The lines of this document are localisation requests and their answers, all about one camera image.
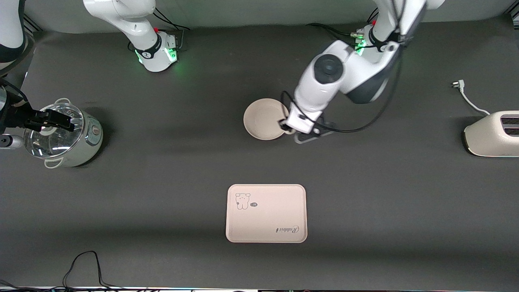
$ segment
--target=white pot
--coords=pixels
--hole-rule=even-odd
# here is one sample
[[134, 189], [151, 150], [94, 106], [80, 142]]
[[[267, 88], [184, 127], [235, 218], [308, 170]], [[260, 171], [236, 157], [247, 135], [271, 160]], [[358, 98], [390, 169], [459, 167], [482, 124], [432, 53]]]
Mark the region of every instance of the white pot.
[[56, 107], [63, 107], [62, 113], [72, 117], [71, 122], [74, 121], [76, 125], [75, 132], [69, 134], [65, 130], [54, 127], [42, 129], [39, 133], [26, 130], [25, 148], [33, 156], [43, 159], [47, 168], [72, 167], [89, 161], [97, 153], [103, 141], [101, 124], [93, 116], [73, 106], [67, 98], [58, 99], [42, 111]]

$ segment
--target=table surface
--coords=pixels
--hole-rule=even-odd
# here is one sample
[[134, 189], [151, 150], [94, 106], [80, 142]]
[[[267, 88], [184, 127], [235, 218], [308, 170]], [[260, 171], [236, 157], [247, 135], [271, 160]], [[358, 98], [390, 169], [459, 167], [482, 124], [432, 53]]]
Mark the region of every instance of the table surface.
[[[449, 87], [464, 78], [480, 107], [519, 108], [509, 17], [424, 23], [392, 104], [363, 132], [303, 145], [250, 137], [246, 107], [293, 91], [328, 41], [308, 26], [196, 29], [177, 64], [151, 73], [121, 33], [43, 35], [23, 90], [36, 108], [70, 98], [105, 141], [76, 168], [0, 153], [0, 277], [58, 285], [94, 249], [122, 286], [517, 291], [518, 160], [464, 150], [460, 133], [481, 116]], [[355, 127], [382, 103], [338, 96], [326, 115]], [[229, 242], [235, 183], [303, 185], [308, 239]], [[69, 280], [96, 285], [93, 257]]]

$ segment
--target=white power cord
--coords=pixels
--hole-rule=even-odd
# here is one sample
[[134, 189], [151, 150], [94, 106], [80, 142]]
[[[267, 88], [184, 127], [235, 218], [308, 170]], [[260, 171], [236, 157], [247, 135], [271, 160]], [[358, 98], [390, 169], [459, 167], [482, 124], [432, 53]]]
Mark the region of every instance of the white power cord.
[[465, 101], [470, 104], [471, 107], [473, 107], [475, 110], [477, 110], [478, 112], [482, 112], [486, 115], [490, 115], [490, 113], [488, 111], [485, 111], [485, 110], [482, 110], [480, 108], [478, 108], [474, 103], [472, 103], [469, 98], [465, 95], [465, 81], [463, 81], [463, 79], [460, 79], [456, 82], [453, 82], [452, 83], [452, 86], [454, 88], [458, 88], [459, 89], [459, 92], [461, 93], [461, 95], [463, 96], [463, 98], [465, 98]]

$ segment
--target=brand logo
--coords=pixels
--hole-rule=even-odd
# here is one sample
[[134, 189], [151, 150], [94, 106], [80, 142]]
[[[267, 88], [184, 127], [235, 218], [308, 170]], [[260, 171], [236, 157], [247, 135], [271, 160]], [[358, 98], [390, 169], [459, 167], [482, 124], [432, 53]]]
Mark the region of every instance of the brand logo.
[[276, 233], [297, 233], [299, 232], [299, 226], [294, 225], [292, 227], [276, 228]]

